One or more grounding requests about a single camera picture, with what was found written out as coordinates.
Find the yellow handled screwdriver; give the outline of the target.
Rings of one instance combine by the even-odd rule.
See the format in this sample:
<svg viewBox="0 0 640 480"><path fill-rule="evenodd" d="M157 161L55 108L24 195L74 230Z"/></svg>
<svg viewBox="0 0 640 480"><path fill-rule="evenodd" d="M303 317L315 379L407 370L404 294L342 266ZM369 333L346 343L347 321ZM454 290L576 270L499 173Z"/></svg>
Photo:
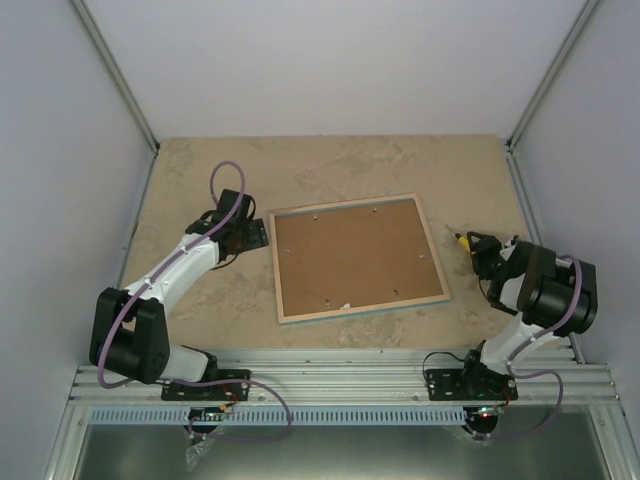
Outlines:
<svg viewBox="0 0 640 480"><path fill-rule="evenodd" d="M456 240L458 241L458 243L468 252L468 253L472 253L472 247L471 247L471 243L469 242L469 239L467 236L462 235L460 233L455 233L454 234Z"/></svg>

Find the teal wooden picture frame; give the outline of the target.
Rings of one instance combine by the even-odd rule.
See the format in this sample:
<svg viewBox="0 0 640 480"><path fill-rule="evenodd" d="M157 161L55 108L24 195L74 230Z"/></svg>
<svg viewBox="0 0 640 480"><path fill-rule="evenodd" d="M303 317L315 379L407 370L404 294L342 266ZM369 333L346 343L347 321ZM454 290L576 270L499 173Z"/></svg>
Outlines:
<svg viewBox="0 0 640 480"><path fill-rule="evenodd" d="M280 325L451 298L415 193L273 210L269 232Z"/></svg>

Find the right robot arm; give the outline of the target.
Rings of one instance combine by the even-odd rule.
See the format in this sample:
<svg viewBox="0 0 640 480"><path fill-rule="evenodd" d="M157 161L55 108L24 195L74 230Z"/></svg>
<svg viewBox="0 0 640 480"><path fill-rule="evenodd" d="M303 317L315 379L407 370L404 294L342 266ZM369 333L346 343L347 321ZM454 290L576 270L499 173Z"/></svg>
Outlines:
<svg viewBox="0 0 640 480"><path fill-rule="evenodd" d="M525 355L591 327L598 310L596 266L517 235L505 243L473 231L456 239L467 248L479 282L488 284L488 304L514 317L467 354L459 387L471 399L501 398Z"/></svg>

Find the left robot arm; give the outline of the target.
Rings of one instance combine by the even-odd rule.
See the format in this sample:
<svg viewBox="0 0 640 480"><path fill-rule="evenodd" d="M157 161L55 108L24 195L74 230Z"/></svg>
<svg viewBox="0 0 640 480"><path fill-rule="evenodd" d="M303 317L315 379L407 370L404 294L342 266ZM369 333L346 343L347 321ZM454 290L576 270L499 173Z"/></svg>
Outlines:
<svg viewBox="0 0 640 480"><path fill-rule="evenodd" d="M99 368L103 387L130 380L169 381L195 398L218 390L217 358L170 343L170 311L204 274L233 263L240 254L269 245L264 221L255 216L255 199L225 189L209 210L191 223L178 245L149 273L123 289L98 296L89 361Z"/></svg>

